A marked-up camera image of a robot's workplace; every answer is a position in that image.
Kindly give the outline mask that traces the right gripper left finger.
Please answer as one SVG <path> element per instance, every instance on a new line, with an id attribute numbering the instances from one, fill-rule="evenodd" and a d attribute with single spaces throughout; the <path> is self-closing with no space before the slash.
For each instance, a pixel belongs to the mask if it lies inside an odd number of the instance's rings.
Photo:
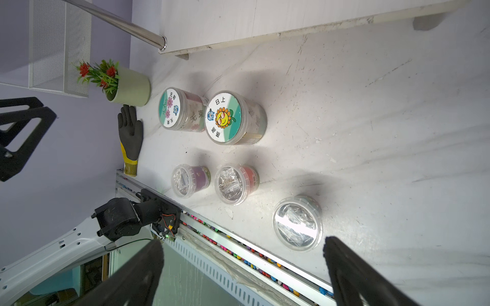
<path id="1" fill-rule="evenodd" d="M 152 305 L 163 267 L 162 244 L 152 240 L 77 305 Z"/>

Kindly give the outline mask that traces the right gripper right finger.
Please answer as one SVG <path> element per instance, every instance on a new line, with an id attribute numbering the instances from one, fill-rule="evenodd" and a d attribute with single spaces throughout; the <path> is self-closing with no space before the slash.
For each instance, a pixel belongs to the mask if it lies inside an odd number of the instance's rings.
<path id="1" fill-rule="evenodd" d="M 416 305 L 337 237 L 326 237 L 324 258 L 338 305 Z"/>

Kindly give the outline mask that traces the seed jar purple flower lid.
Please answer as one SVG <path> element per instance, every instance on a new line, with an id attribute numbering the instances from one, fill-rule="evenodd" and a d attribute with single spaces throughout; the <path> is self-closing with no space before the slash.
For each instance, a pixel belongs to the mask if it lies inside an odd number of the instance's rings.
<path id="1" fill-rule="evenodd" d="M 204 111 L 208 100 L 175 87 L 164 90 L 158 105 L 160 124 L 171 131 L 200 133 L 205 130 Z"/>

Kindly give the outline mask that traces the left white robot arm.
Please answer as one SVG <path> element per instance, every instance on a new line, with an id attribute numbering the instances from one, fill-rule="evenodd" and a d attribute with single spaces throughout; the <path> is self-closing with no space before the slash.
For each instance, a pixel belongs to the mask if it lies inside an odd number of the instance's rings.
<path id="1" fill-rule="evenodd" d="M 35 97 L 1 100 L 1 107 L 26 109 L 1 113 L 1 181 L 18 174 L 33 154 L 57 115 Z M 163 201 L 143 197 L 134 203 L 114 198 L 64 236 L 1 268 L 1 305 L 13 305 L 43 281 L 65 269 L 72 269 L 114 249 L 123 237 L 138 234 L 141 228 L 162 218 Z"/>

